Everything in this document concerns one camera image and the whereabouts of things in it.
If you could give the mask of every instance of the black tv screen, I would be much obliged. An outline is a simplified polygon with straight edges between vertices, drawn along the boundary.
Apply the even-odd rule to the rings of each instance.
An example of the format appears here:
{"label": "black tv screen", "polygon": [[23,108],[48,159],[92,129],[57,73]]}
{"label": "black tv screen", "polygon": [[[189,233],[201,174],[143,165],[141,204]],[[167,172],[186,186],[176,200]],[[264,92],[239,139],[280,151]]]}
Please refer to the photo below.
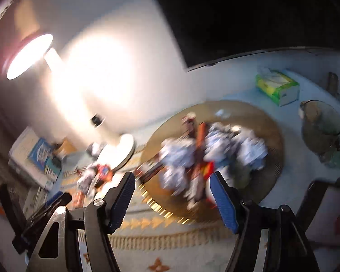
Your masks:
{"label": "black tv screen", "polygon": [[157,1],[189,70],[266,51],[340,51],[340,13],[330,0]]}

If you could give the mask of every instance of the white table surface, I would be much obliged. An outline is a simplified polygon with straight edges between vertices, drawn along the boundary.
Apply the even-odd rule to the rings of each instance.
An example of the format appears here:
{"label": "white table surface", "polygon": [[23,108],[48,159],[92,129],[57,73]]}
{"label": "white table surface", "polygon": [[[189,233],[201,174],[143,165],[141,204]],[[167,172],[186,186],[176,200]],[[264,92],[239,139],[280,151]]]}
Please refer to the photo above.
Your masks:
{"label": "white table surface", "polygon": [[321,100],[334,107],[339,114],[340,102],[304,77],[294,72],[285,70],[283,72],[299,82],[299,100],[278,107],[257,88],[227,95],[224,99],[248,102],[261,108],[277,122],[284,137],[285,164],[275,186],[260,205],[277,209],[281,204],[287,204],[296,213],[308,185],[313,180],[320,178],[334,182],[340,177],[340,169],[330,169],[321,164],[318,157],[306,147],[302,140],[302,121],[298,115],[300,102]]}

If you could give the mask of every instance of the tissue box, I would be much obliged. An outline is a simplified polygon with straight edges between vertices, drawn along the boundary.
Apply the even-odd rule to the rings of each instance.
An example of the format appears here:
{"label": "tissue box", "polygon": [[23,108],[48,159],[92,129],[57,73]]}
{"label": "tissue box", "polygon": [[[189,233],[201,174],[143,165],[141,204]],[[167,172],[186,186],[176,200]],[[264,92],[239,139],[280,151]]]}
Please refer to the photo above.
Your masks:
{"label": "tissue box", "polygon": [[278,71],[257,75],[256,86],[266,93],[274,103],[283,106],[298,99],[300,85],[290,77]]}

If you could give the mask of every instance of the small black object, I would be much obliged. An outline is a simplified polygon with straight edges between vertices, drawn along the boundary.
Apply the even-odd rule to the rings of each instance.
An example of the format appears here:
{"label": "small black object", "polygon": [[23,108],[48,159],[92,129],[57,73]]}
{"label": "small black object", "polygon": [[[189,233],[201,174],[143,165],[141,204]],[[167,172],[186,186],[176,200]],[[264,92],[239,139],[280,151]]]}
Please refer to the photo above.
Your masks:
{"label": "small black object", "polygon": [[62,169],[62,161],[57,158],[56,156],[53,156],[52,163],[54,166],[56,166],[58,169]]}
{"label": "small black object", "polygon": [[7,219],[15,232],[13,246],[17,253],[27,251],[30,258],[40,235],[42,234],[49,219],[59,206],[65,206],[72,200],[69,193],[62,193],[49,205],[43,204],[28,220],[19,205],[13,189],[7,184],[0,186],[0,202]]}
{"label": "small black object", "polygon": [[339,88],[338,75],[333,72],[329,72],[327,76],[326,91],[329,92],[334,97],[336,97],[338,95],[338,88]]}
{"label": "small black object", "polygon": [[95,114],[93,118],[91,118],[92,124],[97,128],[100,124],[102,124],[104,121],[104,118],[101,117],[99,114]]}

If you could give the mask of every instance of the lamp shade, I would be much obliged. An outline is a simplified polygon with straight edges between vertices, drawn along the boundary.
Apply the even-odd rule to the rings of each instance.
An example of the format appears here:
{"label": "lamp shade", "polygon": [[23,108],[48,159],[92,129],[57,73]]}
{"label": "lamp shade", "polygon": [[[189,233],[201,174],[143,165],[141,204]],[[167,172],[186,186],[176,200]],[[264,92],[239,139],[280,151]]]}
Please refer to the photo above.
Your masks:
{"label": "lamp shade", "polygon": [[51,34],[44,34],[33,38],[26,43],[20,51],[15,54],[7,70],[6,77],[9,80],[17,78],[35,62],[37,62],[52,44],[53,36]]}

